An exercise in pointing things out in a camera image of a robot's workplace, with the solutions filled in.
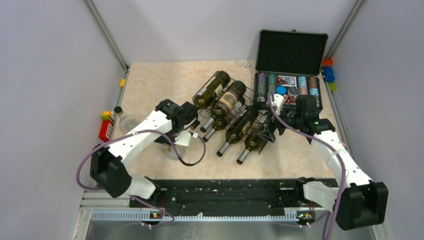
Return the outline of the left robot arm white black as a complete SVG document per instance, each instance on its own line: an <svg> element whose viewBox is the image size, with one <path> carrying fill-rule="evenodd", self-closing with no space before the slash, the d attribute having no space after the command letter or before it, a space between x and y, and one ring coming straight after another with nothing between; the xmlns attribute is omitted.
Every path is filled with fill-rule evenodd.
<svg viewBox="0 0 424 240"><path fill-rule="evenodd" d="M127 169L135 158L152 143L171 147L176 158L189 167L180 154L191 146L195 133L185 129L198 118L196 107L185 102L178 105L170 99L161 101L149 116L126 135L96 146L88 154L90 177L111 197L140 197L149 207L160 202L157 186L147 177L131 176Z"/></svg>

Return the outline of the green wine bottle front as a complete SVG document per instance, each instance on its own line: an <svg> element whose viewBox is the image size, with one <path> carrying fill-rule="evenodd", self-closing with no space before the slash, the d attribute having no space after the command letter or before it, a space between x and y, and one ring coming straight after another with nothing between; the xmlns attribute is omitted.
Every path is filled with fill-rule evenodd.
<svg viewBox="0 0 424 240"><path fill-rule="evenodd" d="M229 123L230 120L226 118L216 120L202 137L203 141L207 143L217 131L224 130Z"/></svg>

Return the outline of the clear tall glass bottle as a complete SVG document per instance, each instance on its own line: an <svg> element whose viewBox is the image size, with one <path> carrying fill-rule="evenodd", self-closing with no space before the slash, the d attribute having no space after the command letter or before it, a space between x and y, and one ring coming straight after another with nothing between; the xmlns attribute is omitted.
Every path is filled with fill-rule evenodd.
<svg viewBox="0 0 424 240"><path fill-rule="evenodd" d="M187 151L187 149L188 149L186 146L181 146L181 145L176 145L175 148L176 148L176 151L169 144L160 144L158 146L158 149L164 155L166 155L168 158L173 159L173 160L178 160L179 159L179 156L181 158L183 158L184 155L185 155L185 153L186 153L186 151Z"/></svg>

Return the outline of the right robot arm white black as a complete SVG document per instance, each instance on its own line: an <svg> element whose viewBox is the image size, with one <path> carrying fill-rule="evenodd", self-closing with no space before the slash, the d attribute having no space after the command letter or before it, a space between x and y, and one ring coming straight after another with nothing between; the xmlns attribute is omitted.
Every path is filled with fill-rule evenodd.
<svg viewBox="0 0 424 240"><path fill-rule="evenodd" d="M268 105L275 117L274 125L306 137L320 154L337 182L338 189L312 178L299 179L299 189L293 200L299 206L314 202L331 214L328 231L334 225L342 230L352 230L383 224L385 221L389 190L383 182L373 181L345 149L335 127L326 118L320 118L317 99L313 95L296 98L294 114L284 114L288 96L268 94Z"/></svg>

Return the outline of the green wine bottle back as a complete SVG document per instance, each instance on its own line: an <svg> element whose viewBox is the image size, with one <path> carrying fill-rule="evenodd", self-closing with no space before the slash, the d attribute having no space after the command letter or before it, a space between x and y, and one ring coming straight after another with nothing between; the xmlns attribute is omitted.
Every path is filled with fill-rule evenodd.
<svg viewBox="0 0 424 240"><path fill-rule="evenodd" d="M245 148L240 154L240 156L237 158L237 164L242 165L251 152L258 151L259 153L261 153L262 149L269 141L259 137L258 133L262 128L263 122L268 119L272 120L272 118L273 114L271 111L267 111L263 115L258 116L256 125L254 125L253 129L250 131L244 141Z"/></svg>

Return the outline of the dark bottle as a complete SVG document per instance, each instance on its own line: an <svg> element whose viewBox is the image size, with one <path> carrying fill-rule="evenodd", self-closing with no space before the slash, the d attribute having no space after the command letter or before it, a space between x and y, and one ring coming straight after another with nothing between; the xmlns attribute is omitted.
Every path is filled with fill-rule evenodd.
<svg viewBox="0 0 424 240"><path fill-rule="evenodd" d="M216 72L194 96L193 103L198 110L208 108L228 85L231 78L226 71Z"/></svg>

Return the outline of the black wire wine rack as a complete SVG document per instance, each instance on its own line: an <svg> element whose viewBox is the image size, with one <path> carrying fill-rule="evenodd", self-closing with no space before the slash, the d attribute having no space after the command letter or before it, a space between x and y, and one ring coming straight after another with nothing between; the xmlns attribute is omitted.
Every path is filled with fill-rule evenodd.
<svg viewBox="0 0 424 240"><path fill-rule="evenodd" d="M246 135L250 138L248 145L260 146L259 136L254 130L259 129L263 120L258 108L246 104L247 90L243 82L232 80L227 72L220 70L192 98L198 110L209 113L200 127L200 131L205 133L205 142L210 141L216 132L226 130L225 140L216 152L218 157Z"/></svg>

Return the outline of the green wine bottle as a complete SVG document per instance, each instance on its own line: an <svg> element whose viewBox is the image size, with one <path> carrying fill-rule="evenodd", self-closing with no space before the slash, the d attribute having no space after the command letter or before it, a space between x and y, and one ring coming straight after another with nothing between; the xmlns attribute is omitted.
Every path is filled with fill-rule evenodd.
<svg viewBox="0 0 424 240"><path fill-rule="evenodd" d="M245 148L240 154L240 156L237 158L237 164L242 165L251 152L258 151L259 153L261 153L262 149L269 141L259 137L258 133L262 128L263 122L268 119L272 120L272 118L273 114L271 111L267 111L263 115L258 116L256 125L254 125L253 129L250 131L244 141Z"/></svg>
<svg viewBox="0 0 424 240"><path fill-rule="evenodd" d="M231 145L240 142L251 128L258 115L259 110L256 107L247 106L235 123L225 133L225 142L216 152L216 155L222 157Z"/></svg>
<svg viewBox="0 0 424 240"><path fill-rule="evenodd" d="M225 118L246 92L246 85L239 80L234 81L219 100L211 107L210 117L206 120L200 131L205 133L218 120Z"/></svg>
<svg viewBox="0 0 424 240"><path fill-rule="evenodd" d="M203 141L207 143L217 131L224 130L229 123L230 120L226 118L216 120L202 137Z"/></svg>

